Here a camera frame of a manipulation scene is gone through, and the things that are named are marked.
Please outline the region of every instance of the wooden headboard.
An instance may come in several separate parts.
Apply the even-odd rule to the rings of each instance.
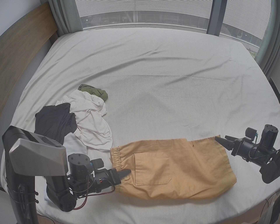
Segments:
[[[57,25],[49,3],[35,8],[0,36],[0,115],[15,83]]]

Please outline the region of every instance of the bed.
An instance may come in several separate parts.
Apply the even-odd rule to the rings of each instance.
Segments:
[[[106,90],[103,117],[113,147],[146,139],[215,135],[244,137],[247,127],[280,127],[280,105],[263,72],[239,42],[161,28],[82,31],[59,37],[25,87],[11,125],[35,129],[35,113],[82,83]],[[275,148],[280,147],[280,137]],[[227,151],[237,183],[211,200],[140,200],[117,193],[89,198],[68,213],[44,200],[36,177],[37,212],[64,224],[217,223],[262,202],[280,188],[263,183],[259,167]],[[88,149],[90,159],[112,164],[109,153]],[[1,182],[5,185],[4,162]]]

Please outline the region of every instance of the white fabric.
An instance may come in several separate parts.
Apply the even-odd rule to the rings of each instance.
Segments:
[[[241,43],[160,28],[60,37],[23,91],[12,125],[34,131],[35,113],[82,83],[108,93],[103,118],[113,147],[143,139],[244,137],[247,127],[259,133],[267,123],[280,127],[278,100]],[[45,180],[36,177],[37,211],[64,224],[216,223],[247,211],[280,187],[280,178],[265,184],[257,165],[227,153],[237,183],[211,200],[145,201],[113,193],[89,197],[82,209],[66,213],[43,199]],[[108,152],[88,149],[88,156],[112,166]]]
[[[107,122],[102,118],[106,105],[98,96],[88,92],[75,90],[69,97],[64,96],[55,105],[70,103],[70,113],[75,114],[77,129],[74,134],[88,147],[100,151],[109,151],[112,147],[112,132]]]
[[[70,167],[68,162],[68,156],[73,153],[81,153],[87,155],[87,147],[71,132],[64,137],[63,146],[66,148],[66,156],[67,156],[67,164],[68,164],[67,175],[69,175]],[[44,187],[44,199],[49,203],[53,203],[47,196],[46,187],[47,184],[45,184]]]

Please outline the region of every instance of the tan shorts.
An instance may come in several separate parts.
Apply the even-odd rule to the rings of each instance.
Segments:
[[[117,171],[131,169],[116,191],[141,199],[210,199],[236,183],[214,137],[132,142],[112,148],[111,162]]]

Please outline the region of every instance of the crumpled green garment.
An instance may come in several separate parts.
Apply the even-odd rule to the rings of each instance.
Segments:
[[[108,94],[106,93],[105,90],[97,89],[97,88],[94,88],[93,86],[90,86],[87,84],[81,84],[78,87],[78,90],[80,90],[82,92],[88,92],[91,95],[96,95],[96,96],[100,97],[101,99],[103,99],[104,101],[108,99]]]

